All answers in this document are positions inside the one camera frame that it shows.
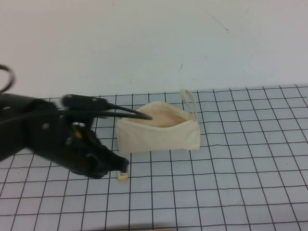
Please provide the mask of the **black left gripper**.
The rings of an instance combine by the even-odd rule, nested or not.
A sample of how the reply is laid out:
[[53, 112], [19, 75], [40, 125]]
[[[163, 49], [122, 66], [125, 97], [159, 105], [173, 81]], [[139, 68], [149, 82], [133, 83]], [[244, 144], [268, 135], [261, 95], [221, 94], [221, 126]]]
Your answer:
[[71, 172], [101, 179], [110, 171], [127, 172], [129, 161], [102, 145], [93, 130], [60, 121], [56, 163]]

